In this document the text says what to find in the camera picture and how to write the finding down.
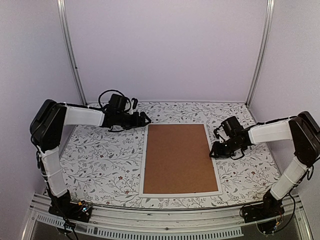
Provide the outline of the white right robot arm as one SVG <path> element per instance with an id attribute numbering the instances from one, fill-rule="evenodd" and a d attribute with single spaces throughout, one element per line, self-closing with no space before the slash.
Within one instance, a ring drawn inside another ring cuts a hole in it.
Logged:
<path id="1" fill-rule="evenodd" d="M 278 210 L 278 203 L 312 169 L 320 159 L 320 127 L 308 111 L 297 115 L 258 122 L 249 127 L 240 124 L 235 116 L 224 120 L 214 131 L 218 138 L 212 144 L 210 157 L 233 158 L 237 151 L 267 143 L 273 156 L 286 162 L 280 178 L 264 194 L 258 213 L 269 218 Z"/>

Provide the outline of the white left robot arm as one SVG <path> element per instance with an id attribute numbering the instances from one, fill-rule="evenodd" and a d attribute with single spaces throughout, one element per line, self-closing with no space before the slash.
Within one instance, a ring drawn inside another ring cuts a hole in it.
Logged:
<path id="1" fill-rule="evenodd" d="M 60 165 L 64 126 L 94 126 L 107 128 L 113 133 L 115 126 L 123 132 L 152 122 L 145 112 L 136 110 L 139 102 L 136 98 L 130 99 L 118 90 L 110 92 L 112 95 L 108 103 L 98 107 L 47 99 L 30 124 L 30 141 L 36 148 L 37 166 L 55 209 L 63 217 L 70 217 L 75 211 Z"/>

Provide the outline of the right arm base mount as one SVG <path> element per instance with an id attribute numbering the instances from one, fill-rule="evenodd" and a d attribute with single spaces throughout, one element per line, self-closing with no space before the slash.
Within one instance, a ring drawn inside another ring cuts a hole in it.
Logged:
<path id="1" fill-rule="evenodd" d="M 251 223 L 261 220 L 266 220 L 276 216 L 280 216 L 280 220 L 275 218 L 270 221 L 259 223 L 258 230 L 265 235 L 274 234 L 280 225 L 283 214 L 285 213 L 282 200 L 277 200 L 268 190 L 260 204 L 246 204 L 240 208 L 239 215 L 244 219 L 245 223 Z"/>

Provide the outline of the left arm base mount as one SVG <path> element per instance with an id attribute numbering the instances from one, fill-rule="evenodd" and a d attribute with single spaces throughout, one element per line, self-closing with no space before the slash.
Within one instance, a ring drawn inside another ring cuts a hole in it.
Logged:
<path id="1" fill-rule="evenodd" d="M 48 212 L 52 215 L 63 217 L 69 220 L 76 220 L 88 223 L 92 215 L 92 204 L 84 200 L 77 203 L 71 202 L 70 192 L 67 190 L 61 197 L 54 196 L 50 189 L 48 195 L 51 199 L 51 205 Z"/>

